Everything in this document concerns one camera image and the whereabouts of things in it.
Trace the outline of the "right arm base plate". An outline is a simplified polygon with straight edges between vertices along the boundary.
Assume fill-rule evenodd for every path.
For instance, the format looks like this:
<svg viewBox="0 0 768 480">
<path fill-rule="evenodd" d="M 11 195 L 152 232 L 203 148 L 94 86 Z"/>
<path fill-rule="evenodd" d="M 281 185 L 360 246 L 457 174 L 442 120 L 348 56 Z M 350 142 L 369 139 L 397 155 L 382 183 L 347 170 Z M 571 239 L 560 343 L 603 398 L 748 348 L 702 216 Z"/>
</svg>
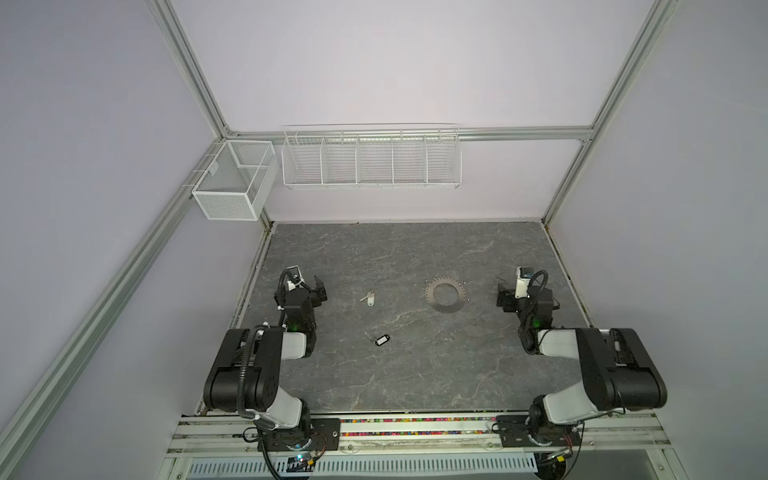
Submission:
<svg viewBox="0 0 768 480">
<path fill-rule="evenodd" d="M 503 447 L 577 447 L 582 443 L 575 425 L 536 424 L 528 414 L 499 415 L 491 432 L 500 437 Z"/>
</svg>

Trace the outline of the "large toothed metal keyring disc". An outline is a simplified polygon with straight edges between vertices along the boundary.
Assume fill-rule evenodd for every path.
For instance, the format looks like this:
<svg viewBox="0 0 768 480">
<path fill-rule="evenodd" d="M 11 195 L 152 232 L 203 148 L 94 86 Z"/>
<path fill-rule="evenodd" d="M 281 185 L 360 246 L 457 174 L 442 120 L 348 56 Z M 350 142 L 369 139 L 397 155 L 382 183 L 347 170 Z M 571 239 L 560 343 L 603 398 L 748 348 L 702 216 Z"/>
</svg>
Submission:
<svg viewBox="0 0 768 480">
<path fill-rule="evenodd" d="M 433 278 L 425 288 L 425 299 L 435 311 L 445 314 L 462 310 L 468 302 L 464 284 L 448 276 Z"/>
</svg>

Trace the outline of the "key with black tag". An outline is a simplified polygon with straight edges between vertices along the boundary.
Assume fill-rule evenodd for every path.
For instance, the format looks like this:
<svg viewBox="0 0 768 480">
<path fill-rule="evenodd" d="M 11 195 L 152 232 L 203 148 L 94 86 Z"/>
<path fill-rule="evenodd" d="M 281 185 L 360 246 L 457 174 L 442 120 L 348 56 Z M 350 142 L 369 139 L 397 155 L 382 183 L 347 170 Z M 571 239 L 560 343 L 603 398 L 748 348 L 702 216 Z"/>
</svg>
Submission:
<svg viewBox="0 0 768 480">
<path fill-rule="evenodd" d="M 387 343 L 390 339 L 391 337 L 388 334 L 384 334 L 376 338 L 371 337 L 369 341 L 376 346 L 382 346 L 385 343 Z"/>
</svg>

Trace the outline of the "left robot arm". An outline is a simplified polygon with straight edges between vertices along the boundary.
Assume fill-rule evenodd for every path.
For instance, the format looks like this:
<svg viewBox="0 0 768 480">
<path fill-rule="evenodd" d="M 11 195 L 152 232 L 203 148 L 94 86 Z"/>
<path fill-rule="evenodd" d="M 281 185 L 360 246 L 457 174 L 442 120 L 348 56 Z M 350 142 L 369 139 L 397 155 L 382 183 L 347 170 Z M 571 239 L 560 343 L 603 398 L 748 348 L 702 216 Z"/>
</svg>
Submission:
<svg viewBox="0 0 768 480">
<path fill-rule="evenodd" d="M 236 413 L 269 432 L 307 437 L 306 402 L 280 387 L 282 363 L 311 356 L 317 341 L 315 309 L 327 300 L 324 283 L 309 285 L 299 267 L 284 269 L 274 293 L 275 324 L 226 332 L 203 387 L 209 410 Z"/>
</svg>

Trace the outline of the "key with white-green tag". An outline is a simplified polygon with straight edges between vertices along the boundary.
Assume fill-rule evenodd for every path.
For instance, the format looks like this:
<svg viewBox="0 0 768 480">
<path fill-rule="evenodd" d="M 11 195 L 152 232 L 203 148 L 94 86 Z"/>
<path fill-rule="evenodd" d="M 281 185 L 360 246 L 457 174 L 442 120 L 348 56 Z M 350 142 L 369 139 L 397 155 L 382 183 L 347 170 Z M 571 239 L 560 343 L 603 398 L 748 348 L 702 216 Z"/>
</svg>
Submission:
<svg viewBox="0 0 768 480">
<path fill-rule="evenodd" d="M 367 294 L 360 299 L 361 302 L 365 302 L 367 306 L 372 307 L 375 305 L 375 292 L 368 291 Z"/>
</svg>

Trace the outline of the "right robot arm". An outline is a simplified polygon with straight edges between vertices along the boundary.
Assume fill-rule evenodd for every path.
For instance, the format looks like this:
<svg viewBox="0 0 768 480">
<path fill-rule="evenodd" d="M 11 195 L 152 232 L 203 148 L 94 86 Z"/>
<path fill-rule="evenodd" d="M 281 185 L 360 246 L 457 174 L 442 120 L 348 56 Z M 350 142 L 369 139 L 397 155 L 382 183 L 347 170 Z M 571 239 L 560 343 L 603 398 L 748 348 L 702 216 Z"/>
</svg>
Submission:
<svg viewBox="0 0 768 480">
<path fill-rule="evenodd" d="M 637 332 L 554 327 L 553 314 L 560 304 L 548 280 L 545 270 L 520 267 L 512 286 L 497 285 L 496 306 L 518 318 L 518 338 L 527 354 L 579 363 L 576 383 L 533 400 L 525 423 L 529 435 L 575 427 L 609 414 L 665 406 L 667 386 Z"/>
</svg>

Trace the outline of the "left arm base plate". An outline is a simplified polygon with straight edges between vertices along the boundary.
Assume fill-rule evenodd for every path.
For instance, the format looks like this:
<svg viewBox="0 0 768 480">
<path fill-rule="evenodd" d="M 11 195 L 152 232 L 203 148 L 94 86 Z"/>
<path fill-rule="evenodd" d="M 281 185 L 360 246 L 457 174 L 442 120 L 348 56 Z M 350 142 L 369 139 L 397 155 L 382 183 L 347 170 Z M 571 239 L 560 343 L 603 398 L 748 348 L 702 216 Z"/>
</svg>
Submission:
<svg viewBox="0 0 768 480">
<path fill-rule="evenodd" d="M 305 428 L 267 431 L 262 437 L 269 452 L 336 451 L 341 440 L 338 417 L 313 417 Z"/>
</svg>

